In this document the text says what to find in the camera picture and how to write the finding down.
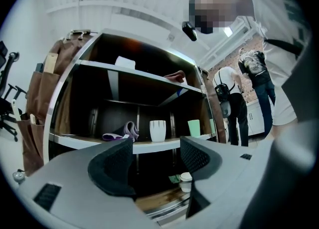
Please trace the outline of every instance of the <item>white shelf board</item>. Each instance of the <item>white shelf board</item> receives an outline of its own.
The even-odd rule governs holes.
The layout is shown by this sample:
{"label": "white shelf board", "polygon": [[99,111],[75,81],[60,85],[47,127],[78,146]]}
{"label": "white shelf board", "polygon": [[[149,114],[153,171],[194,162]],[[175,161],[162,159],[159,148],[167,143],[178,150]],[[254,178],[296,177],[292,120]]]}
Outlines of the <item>white shelf board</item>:
{"label": "white shelf board", "polygon": [[[212,137],[212,134],[205,134],[199,136],[200,139],[206,140]],[[55,143],[58,143],[62,146],[66,146],[73,149],[83,149],[87,147],[92,147],[95,145],[99,145],[102,142],[96,141],[88,141],[75,139],[67,136],[59,136],[50,133],[49,140]],[[171,150],[180,147],[179,139],[174,139],[172,141],[166,140],[165,142],[149,142],[147,144],[143,144],[142,142],[137,142],[133,145],[133,154],[146,154],[146,153],[155,153],[160,151]]]}
{"label": "white shelf board", "polygon": [[195,88],[193,86],[183,84],[183,83],[172,82],[172,81],[169,81],[168,79],[166,79],[165,77],[150,74],[150,73],[147,73],[144,71],[139,71],[139,70],[125,68],[125,67],[119,67],[119,66],[116,66],[113,64],[107,64],[107,63],[101,63],[101,62],[89,61],[89,60],[82,60],[80,64],[86,65],[86,66],[91,66],[91,67],[105,68],[105,69],[108,69],[111,71],[116,71],[116,72],[124,72],[124,73],[128,73],[128,74],[143,76],[143,77],[151,78],[151,79],[154,79],[157,81],[162,81],[162,82],[166,82],[169,84],[177,85],[177,86],[179,86],[181,88],[185,88],[187,90],[192,90],[192,91],[202,93],[201,89],[198,89],[198,88]]}

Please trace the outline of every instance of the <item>shelf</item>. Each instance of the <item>shelf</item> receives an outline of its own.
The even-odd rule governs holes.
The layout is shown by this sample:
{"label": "shelf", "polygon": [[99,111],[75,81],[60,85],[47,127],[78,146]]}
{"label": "shelf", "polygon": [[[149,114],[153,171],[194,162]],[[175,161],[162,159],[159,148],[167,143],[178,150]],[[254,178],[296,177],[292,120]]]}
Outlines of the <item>shelf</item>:
{"label": "shelf", "polygon": [[[184,83],[171,82],[162,76],[113,64],[81,61],[80,69],[88,68],[88,66],[91,68],[90,74],[93,77],[96,76],[100,82],[102,79],[109,82],[111,98],[115,101],[164,106],[188,91],[194,95],[202,94],[198,88]],[[101,70],[104,70],[104,78],[99,76]]]}
{"label": "shelf", "polygon": [[[199,138],[207,140],[212,134],[201,135]],[[73,149],[82,149],[99,144],[108,144],[108,142],[99,139],[84,138],[79,136],[60,136],[50,133],[49,140]],[[179,148],[179,138],[166,139],[164,142],[135,142],[133,144],[133,154],[155,153],[160,151]]]}

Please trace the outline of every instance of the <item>white t-shirt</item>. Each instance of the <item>white t-shirt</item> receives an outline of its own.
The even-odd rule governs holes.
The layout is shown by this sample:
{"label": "white t-shirt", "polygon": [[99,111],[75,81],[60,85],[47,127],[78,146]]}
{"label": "white t-shirt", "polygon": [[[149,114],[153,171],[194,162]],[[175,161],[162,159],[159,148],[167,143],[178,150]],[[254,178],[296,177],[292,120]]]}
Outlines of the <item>white t-shirt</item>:
{"label": "white t-shirt", "polygon": [[[305,45],[311,31],[295,0],[252,0],[258,33],[267,39]],[[275,86],[274,125],[284,125],[296,119],[296,114],[281,86],[296,65],[296,56],[263,42],[263,53],[270,78]]]}
{"label": "white t-shirt", "polygon": [[226,84],[228,89],[230,90],[234,84],[235,87],[230,91],[230,94],[233,93],[240,93],[240,90],[238,88],[238,85],[235,83],[235,81],[233,80],[231,73],[236,73],[236,70],[231,68],[231,67],[223,67],[221,68],[219,71],[217,71],[217,73],[214,75],[214,79],[213,79],[213,85],[214,87],[216,87],[217,85],[221,84],[220,80],[222,81],[222,83]]}

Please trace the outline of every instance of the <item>person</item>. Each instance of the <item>person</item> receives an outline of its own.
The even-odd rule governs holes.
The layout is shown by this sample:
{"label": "person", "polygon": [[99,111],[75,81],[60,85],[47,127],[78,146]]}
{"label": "person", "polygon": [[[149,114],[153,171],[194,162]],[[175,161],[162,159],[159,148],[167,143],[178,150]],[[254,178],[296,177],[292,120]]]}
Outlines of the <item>person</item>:
{"label": "person", "polygon": [[[238,16],[251,16],[264,39],[276,39],[299,48],[311,37],[310,27],[295,0],[189,0],[189,22],[200,32],[210,34],[214,27],[228,27]],[[263,41],[265,63],[275,87],[273,127],[277,137],[297,123],[297,116],[282,89],[296,65],[292,52]]]}
{"label": "person", "polygon": [[273,125],[269,98],[275,104],[275,87],[270,79],[268,69],[265,64],[265,56],[256,50],[239,50],[238,66],[243,76],[250,79],[252,87],[256,92],[261,112],[264,118],[265,135],[267,136]]}
{"label": "person", "polygon": [[230,116],[228,117],[229,139],[232,145],[238,146],[237,139],[237,119],[239,124],[239,132],[241,145],[248,147],[248,120],[247,106],[242,93],[244,92],[239,74],[231,67],[223,67],[217,71],[213,78],[213,85],[224,83],[230,90]]}

